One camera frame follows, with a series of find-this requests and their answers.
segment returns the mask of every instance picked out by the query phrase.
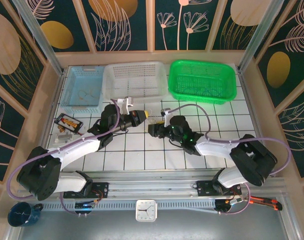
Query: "dark blue cup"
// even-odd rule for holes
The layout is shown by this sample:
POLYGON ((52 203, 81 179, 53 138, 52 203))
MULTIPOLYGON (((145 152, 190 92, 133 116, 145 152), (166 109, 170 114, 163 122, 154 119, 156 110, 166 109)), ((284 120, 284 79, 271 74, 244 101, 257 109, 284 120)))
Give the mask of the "dark blue cup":
POLYGON ((27 202, 19 202, 8 213, 8 223, 13 227, 26 227, 35 224, 41 215, 43 205, 31 206, 27 202))

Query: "white grid tile floor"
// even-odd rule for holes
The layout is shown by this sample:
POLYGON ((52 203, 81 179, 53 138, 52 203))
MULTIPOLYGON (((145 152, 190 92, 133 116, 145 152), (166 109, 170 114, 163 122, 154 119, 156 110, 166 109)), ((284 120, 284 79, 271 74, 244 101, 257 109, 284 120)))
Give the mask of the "white grid tile floor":
MULTIPOLYGON (((198 103, 209 114, 211 130, 209 134, 213 138, 237 139, 244 134, 255 136, 254 127, 249 115, 248 105, 242 91, 238 76, 236 75, 237 96, 235 100, 223 105, 198 103)), ((163 101, 157 103, 135 104, 133 110, 146 110, 148 119, 138 127, 129 128, 128 133, 115 136, 113 141, 99 152, 94 152, 82 157, 63 171, 81 170, 84 172, 98 171, 130 171, 130 170, 165 170, 165 169, 211 169, 225 168, 234 165, 230 159, 216 156, 195 156, 185 153, 182 149, 173 146, 168 139, 151 137, 147 133, 148 124, 154 124, 162 120, 160 111, 164 108, 177 108, 191 103, 177 101, 171 94, 163 101)), ((66 113, 60 104, 57 104, 55 118, 61 113, 66 113)), ((182 108, 174 115, 184 115, 193 131, 204 133, 208 129, 208 122, 204 113, 193 106, 182 108)), ((83 122, 80 133, 85 133, 100 117, 99 114, 70 114, 70 116, 83 122)), ((51 129, 48 148, 53 147, 55 135, 59 132, 57 125, 51 129)))

